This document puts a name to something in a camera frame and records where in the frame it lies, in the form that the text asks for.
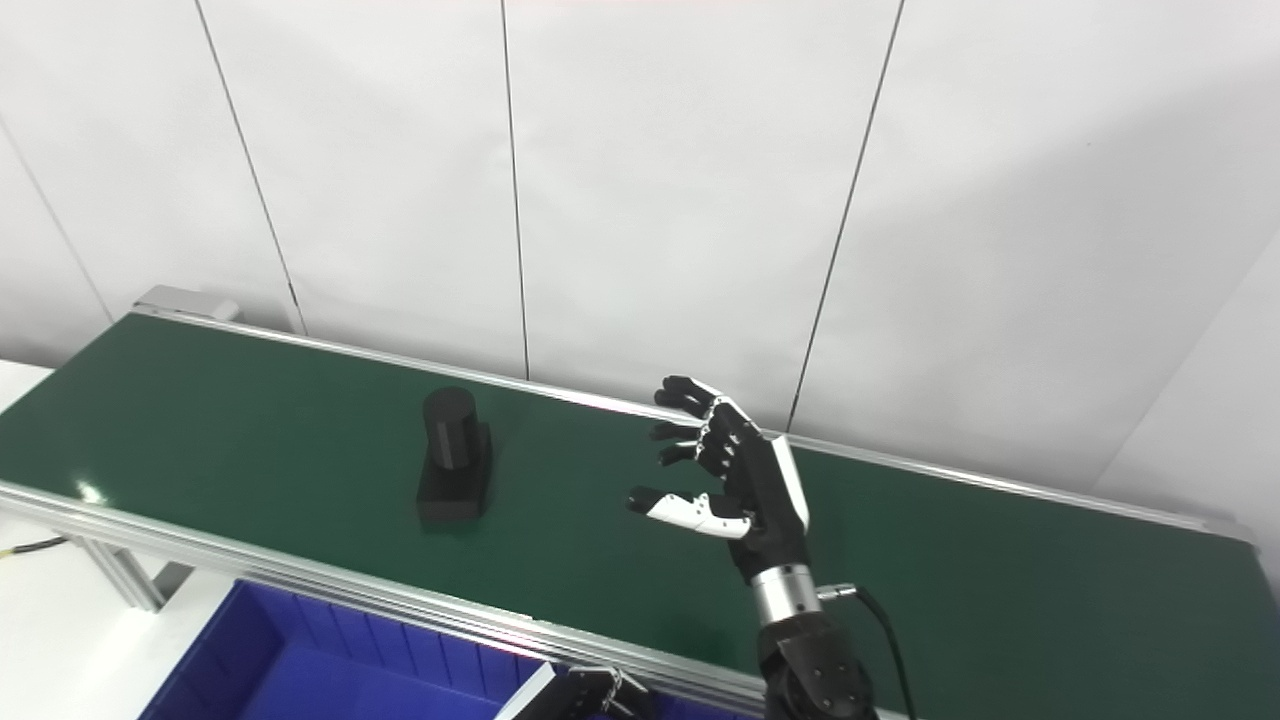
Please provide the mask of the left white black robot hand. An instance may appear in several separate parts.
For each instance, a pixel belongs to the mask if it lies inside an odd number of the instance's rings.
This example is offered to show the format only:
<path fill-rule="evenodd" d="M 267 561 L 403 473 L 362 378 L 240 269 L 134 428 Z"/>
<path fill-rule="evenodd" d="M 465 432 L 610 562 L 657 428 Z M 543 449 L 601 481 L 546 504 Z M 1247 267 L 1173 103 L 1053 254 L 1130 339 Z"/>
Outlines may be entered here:
<path fill-rule="evenodd" d="M 543 664 L 498 710 L 497 719 L 658 719 L 654 694 L 609 666 Z"/>

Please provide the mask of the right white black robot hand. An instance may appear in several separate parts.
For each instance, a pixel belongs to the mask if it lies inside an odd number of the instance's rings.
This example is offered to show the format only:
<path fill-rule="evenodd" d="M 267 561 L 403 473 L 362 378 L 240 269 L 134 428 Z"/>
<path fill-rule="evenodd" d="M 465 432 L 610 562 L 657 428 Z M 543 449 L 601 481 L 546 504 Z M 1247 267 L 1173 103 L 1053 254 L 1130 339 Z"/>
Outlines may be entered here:
<path fill-rule="evenodd" d="M 655 521 L 726 541 L 745 583 L 782 566 L 806 566 L 810 514 L 788 439 L 765 432 L 728 396 L 687 375 L 668 375 L 654 393 L 660 407 L 691 424 L 650 430 L 666 446 L 658 462 L 694 462 L 721 483 L 717 493 L 635 486 L 626 507 Z"/>

